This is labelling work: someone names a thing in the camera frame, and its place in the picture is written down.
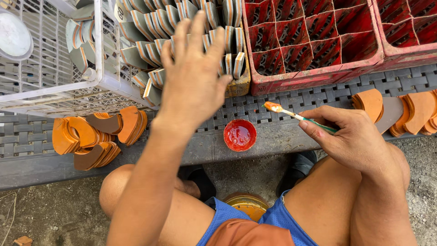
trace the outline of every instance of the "white plastic crate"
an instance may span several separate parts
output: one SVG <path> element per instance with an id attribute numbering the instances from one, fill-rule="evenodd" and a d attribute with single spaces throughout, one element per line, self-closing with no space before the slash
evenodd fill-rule
<path id="1" fill-rule="evenodd" d="M 104 3 L 109 5 L 106 8 L 102 0 L 94 1 L 96 64 L 84 74 L 76 69 L 67 49 L 65 26 L 69 17 L 60 9 L 69 14 L 74 11 L 68 1 L 6 1 L 7 10 L 29 29 L 34 51 L 22 61 L 0 57 L 0 110 L 51 118 L 117 112 L 131 105 L 150 110 L 140 89 L 131 82 L 138 71 L 120 57 L 120 47 L 131 44 L 120 41 L 117 20 L 110 17 L 111 1 Z"/>

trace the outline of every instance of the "toothbrush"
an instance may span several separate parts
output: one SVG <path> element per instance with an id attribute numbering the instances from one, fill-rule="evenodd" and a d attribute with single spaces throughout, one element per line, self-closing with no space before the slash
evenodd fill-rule
<path id="1" fill-rule="evenodd" d="M 288 114 L 289 116 L 297 119 L 298 121 L 303 121 L 303 120 L 311 121 L 314 124 L 316 124 L 317 126 L 323 128 L 326 132 L 328 132 L 331 135 L 334 135 L 334 133 L 336 133 L 338 131 L 337 129 L 334 129 L 332 127 L 327 127 L 327 126 L 321 125 L 321 124 L 315 122 L 312 119 L 307 119 L 307 118 L 304 118 L 304 117 L 302 117 L 302 116 L 300 116 L 300 115 L 298 115 L 296 113 L 293 113 L 293 112 L 290 112 L 288 110 L 285 110 L 285 109 L 282 108 L 282 106 L 280 104 L 277 104 L 277 103 L 274 103 L 274 102 L 265 102 L 263 107 L 267 108 L 268 110 L 270 110 L 272 112 L 275 112 L 275 113 L 281 113 L 282 112 L 282 113 Z"/>

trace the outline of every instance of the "forearm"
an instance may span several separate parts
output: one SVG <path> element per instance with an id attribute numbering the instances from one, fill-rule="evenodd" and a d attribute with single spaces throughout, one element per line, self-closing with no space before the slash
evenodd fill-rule
<path id="1" fill-rule="evenodd" d="M 164 122 L 154 122 L 145 150 L 117 204 L 107 245 L 156 244 L 170 210 L 177 170 L 189 139 L 190 134 Z"/>
<path id="2" fill-rule="evenodd" d="M 417 245 L 400 169 L 362 174 L 350 230 L 352 246 Z"/>

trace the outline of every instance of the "dirt ground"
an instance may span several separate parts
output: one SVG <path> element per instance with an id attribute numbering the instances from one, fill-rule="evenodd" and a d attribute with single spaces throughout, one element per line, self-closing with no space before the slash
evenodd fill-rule
<path id="1" fill-rule="evenodd" d="M 407 193 L 410 220 L 419 245 L 437 245 L 437 138 L 422 137 L 393 142 L 401 148 L 411 168 Z M 240 191 L 256 193 L 270 205 L 274 190 L 288 162 L 276 155 L 233 162 L 206 164 L 218 190 L 217 197 Z M 15 220 L 5 246 L 22 235 L 33 246 L 105 245 L 109 220 L 100 209 L 98 194 L 102 176 L 23 189 L 2 191 L 0 197 L 17 192 Z M 0 244 L 13 217 L 13 197 L 0 200 Z"/>

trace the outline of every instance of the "knee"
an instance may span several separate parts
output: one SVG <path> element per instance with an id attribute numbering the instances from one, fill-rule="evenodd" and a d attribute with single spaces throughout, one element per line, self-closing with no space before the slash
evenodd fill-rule
<path id="1" fill-rule="evenodd" d="M 118 167 L 103 180 L 99 200 L 103 212 L 105 212 L 109 218 L 111 218 L 114 213 L 117 202 L 131 177 L 134 167 L 134 164 L 126 164 Z"/>
<path id="2" fill-rule="evenodd" d="M 409 181 L 410 181 L 410 168 L 409 164 L 407 162 L 407 159 L 405 158 L 404 153 L 402 150 L 400 150 L 395 145 L 392 145 L 391 143 L 387 143 L 387 146 L 389 147 L 390 151 L 392 152 L 392 156 L 395 159 L 395 161 L 398 163 L 398 165 L 401 168 L 402 171 L 402 177 L 404 180 L 404 188 L 405 191 L 408 189 Z"/>

